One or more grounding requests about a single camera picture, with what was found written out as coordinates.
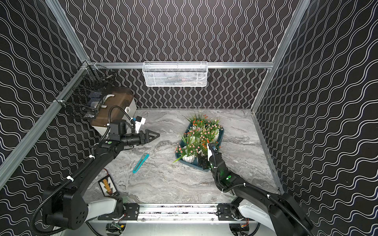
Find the teal plastic tray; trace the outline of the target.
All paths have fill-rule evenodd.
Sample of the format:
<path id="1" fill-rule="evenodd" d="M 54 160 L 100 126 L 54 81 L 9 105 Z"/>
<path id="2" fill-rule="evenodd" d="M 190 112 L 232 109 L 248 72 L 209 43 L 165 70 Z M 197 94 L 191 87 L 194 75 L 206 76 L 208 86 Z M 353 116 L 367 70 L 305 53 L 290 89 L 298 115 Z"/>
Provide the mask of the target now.
<path id="1" fill-rule="evenodd" d="M 190 130 L 190 125 L 187 127 L 187 129 L 186 129 L 184 135 L 188 135 L 189 130 Z M 221 144 L 221 142 L 222 142 L 223 135 L 224 135 L 224 129 L 223 129 L 223 131 L 220 132 L 220 136 L 219 136 L 219 139 L 218 139 L 219 142 L 220 142 L 220 144 Z M 199 156 L 199 154 L 197 154 L 197 156 L 196 156 L 196 158 L 195 158 L 195 160 L 194 160 L 194 162 L 193 162 L 192 164 L 191 164 L 191 163 L 187 163 L 187 162 L 182 161 L 182 160 L 180 160 L 180 161 L 178 161 L 178 162 L 180 162 L 180 163 L 182 163 L 182 164 L 185 164 L 185 165 L 187 165 L 187 166 L 190 166 L 190 167 L 192 167 L 192 168 L 195 168 L 195 169 L 201 170 L 201 171 L 209 171 L 209 169 L 203 169 L 201 166 L 199 166 L 199 164 L 198 164 L 198 156 Z"/>

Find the potted red gypsophila plant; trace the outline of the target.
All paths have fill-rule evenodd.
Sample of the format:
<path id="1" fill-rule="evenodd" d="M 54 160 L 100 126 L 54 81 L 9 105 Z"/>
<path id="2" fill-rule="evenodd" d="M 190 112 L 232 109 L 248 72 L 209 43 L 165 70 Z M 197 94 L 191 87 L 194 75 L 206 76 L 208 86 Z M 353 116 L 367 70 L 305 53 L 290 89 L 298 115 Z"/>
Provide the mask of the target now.
<path id="1" fill-rule="evenodd" d="M 208 121 L 202 113 L 194 113 L 193 115 L 185 118 L 190 122 L 190 130 L 202 129 L 208 125 Z"/>

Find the potted orange gypsophila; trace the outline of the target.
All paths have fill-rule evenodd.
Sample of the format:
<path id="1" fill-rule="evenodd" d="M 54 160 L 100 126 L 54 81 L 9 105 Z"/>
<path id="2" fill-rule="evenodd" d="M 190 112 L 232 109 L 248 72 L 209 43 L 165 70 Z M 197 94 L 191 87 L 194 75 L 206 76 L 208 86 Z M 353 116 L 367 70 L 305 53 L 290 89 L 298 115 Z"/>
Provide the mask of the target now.
<path id="1" fill-rule="evenodd" d="M 208 139 L 208 138 L 196 138 L 196 145 L 198 147 L 198 154 L 202 157 L 207 157 L 208 155 L 208 147 L 207 147 L 207 144 L 208 143 L 214 143 L 216 145 L 216 148 L 218 148 L 220 146 L 220 142 L 218 140 L 218 135 L 215 136 L 212 140 Z"/>

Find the potted pink gypsophila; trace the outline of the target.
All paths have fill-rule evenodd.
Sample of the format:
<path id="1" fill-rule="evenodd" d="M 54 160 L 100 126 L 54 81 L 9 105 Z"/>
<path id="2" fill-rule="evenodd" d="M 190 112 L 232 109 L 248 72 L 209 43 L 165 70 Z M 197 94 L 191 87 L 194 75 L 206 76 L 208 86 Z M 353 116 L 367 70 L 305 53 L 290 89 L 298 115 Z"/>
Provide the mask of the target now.
<path id="1" fill-rule="evenodd" d="M 210 142 L 210 131 L 206 128 L 192 127 L 188 132 L 189 143 Z"/>
<path id="2" fill-rule="evenodd" d="M 198 146 L 196 144 L 196 138 L 191 135 L 189 136 L 183 135 L 181 142 L 182 144 L 179 144 L 175 150 L 175 153 L 177 154 L 177 158 L 174 161 L 174 163 L 182 160 L 182 161 L 192 164 L 198 153 Z"/>
<path id="3" fill-rule="evenodd" d="M 219 119 L 209 120 L 207 127 L 208 139 L 212 139 L 212 142 L 217 142 L 220 136 L 220 132 L 223 131 L 223 127 L 220 125 Z"/>

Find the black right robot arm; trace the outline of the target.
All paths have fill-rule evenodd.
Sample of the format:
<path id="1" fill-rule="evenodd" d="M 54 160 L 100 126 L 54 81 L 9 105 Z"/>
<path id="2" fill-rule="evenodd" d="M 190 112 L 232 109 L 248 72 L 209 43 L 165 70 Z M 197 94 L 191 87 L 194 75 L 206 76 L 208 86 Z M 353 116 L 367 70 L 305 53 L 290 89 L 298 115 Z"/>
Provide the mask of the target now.
<path id="1" fill-rule="evenodd" d="M 248 183 L 230 171 L 215 143 L 207 144 L 207 160 L 216 187 L 237 196 L 237 210 L 243 218 L 253 219 L 277 236 L 312 236 L 313 223 L 288 194 L 274 194 Z"/>

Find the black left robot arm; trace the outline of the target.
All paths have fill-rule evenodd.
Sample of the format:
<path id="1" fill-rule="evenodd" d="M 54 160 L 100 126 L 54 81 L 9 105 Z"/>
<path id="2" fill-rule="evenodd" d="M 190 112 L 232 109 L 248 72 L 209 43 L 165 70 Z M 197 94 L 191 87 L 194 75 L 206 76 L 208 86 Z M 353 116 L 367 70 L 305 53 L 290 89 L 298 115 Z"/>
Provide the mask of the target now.
<path id="1" fill-rule="evenodd" d="M 136 132 L 135 122 L 109 122 L 105 134 L 91 149 L 89 159 L 60 185 L 46 189 L 43 201 L 30 219 L 34 236 L 50 236 L 64 230 L 76 230 L 90 219 L 90 207 L 83 199 L 89 184 L 124 150 L 141 146 L 160 137 L 151 130 Z"/>

